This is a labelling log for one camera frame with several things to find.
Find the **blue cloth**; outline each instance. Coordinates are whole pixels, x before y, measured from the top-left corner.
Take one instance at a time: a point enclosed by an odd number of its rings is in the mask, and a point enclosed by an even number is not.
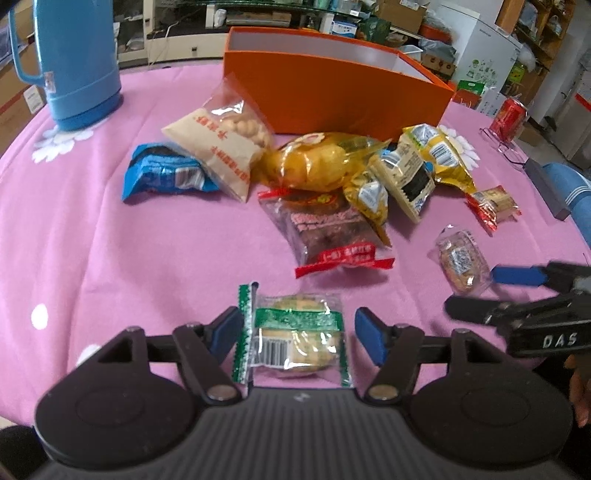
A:
[[[591,181],[562,163],[548,163],[544,171],[570,208],[574,222],[591,247]]]

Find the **plastic bag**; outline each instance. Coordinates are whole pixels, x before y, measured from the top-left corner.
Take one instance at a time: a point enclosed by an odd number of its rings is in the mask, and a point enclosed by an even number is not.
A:
[[[280,378],[315,375],[342,387],[352,386],[338,296],[257,294],[254,304],[251,324],[245,323],[236,347],[235,381],[246,383],[252,369],[265,368]]]
[[[421,124],[403,128],[399,143],[412,142],[423,160],[432,163],[433,179],[437,183],[452,185],[465,193],[477,191],[462,158],[445,134],[431,125]]]
[[[217,185],[207,178],[200,163],[174,151],[170,145],[139,145],[125,172],[122,200],[140,192],[215,192]]]
[[[387,249],[340,190],[271,190],[260,193],[259,202],[290,244],[299,265],[296,278],[340,265],[389,269],[394,264],[383,258]]]
[[[435,189],[435,183],[414,146],[401,142],[395,151],[374,155],[369,161],[369,168],[404,213],[414,223],[419,223],[419,215]]]
[[[439,262],[449,283],[460,294],[479,293],[491,283],[491,269],[468,230],[448,225],[437,237]]]
[[[358,173],[343,187],[343,193],[349,203],[369,220],[382,243],[391,247],[384,229],[388,219],[388,192],[374,173],[370,170]]]
[[[269,187],[331,192],[363,171],[369,157],[389,142],[340,133],[315,133],[267,151],[256,163],[256,178]]]
[[[271,130],[252,102],[225,78],[202,108],[162,132],[199,158],[207,175],[228,195],[246,201],[251,164],[271,146]]]
[[[498,223],[503,220],[521,215],[521,210],[515,200],[499,185],[493,189],[482,190],[466,195],[468,206],[482,221],[489,233],[496,232]]]

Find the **packaged bread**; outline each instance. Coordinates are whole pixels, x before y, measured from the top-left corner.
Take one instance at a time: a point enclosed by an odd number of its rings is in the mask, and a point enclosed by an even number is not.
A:
[[[435,189],[435,183],[408,137],[402,135],[395,151],[374,155],[369,160],[369,168],[404,213],[414,223],[419,223],[421,210]]]
[[[363,171],[370,156],[388,143],[334,132],[307,134],[264,152],[254,175],[269,187],[332,192]]]
[[[243,355],[243,343],[249,343],[250,369],[267,369],[285,379],[319,375],[342,387],[352,386],[337,296],[257,294],[255,305],[251,328],[246,320],[236,348],[237,355]]]
[[[441,268],[457,293],[477,293],[487,288],[491,269],[468,230],[448,225],[436,245]]]

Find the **pink tablecloth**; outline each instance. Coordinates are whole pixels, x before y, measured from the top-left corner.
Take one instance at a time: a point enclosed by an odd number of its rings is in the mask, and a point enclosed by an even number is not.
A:
[[[39,397],[124,327],[160,335],[186,322],[207,323],[236,304],[239,284],[253,280],[273,295],[339,292],[349,331],[355,309],[368,306],[387,323],[447,335],[458,325],[441,309],[452,291],[427,251],[448,223],[472,230],[490,265],[584,262],[589,249],[572,220],[552,218],[524,174],[481,140],[478,128],[489,120],[455,104],[442,124],[480,155],[477,186],[502,184],[523,216],[489,237],[456,190],[437,189],[416,227],[392,204],[388,233],[397,261],[391,271],[339,270],[295,280],[290,248],[253,195],[245,205],[221,194],[123,204],[135,146],[163,140],[160,129],[199,107],[221,72],[221,66],[188,66],[124,75],[125,102],[105,122],[75,136],[56,135],[45,108],[3,156],[0,416],[31,423]],[[517,293],[519,300],[549,294],[543,288]],[[474,330],[502,346],[487,328]],[[354,339],[349,346],[354,379],[363,387],[375,368]],[[422,382],[441,374],[425,372]]]

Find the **barcode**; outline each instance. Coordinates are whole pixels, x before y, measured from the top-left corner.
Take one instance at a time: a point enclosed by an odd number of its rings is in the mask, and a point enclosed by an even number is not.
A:
[[[177,168],[174,173],[174,185],[178,189],[199,189],[203,188],[205,176],[200,168],[184,167]]]
[[[472,258],[466,247],[455,248],[449,254],[452,266],[458,275],[466,273],[472,267]]]
[[[290,341],[277,338],[255,337],[253,349],[254,364],[267,367],[281,367],[287,369],[289,360]]]
[[[444,167],[455,167],[457,165],[455,155],[444,142],[435,145],[429,153],[435,158],[438,165]]]

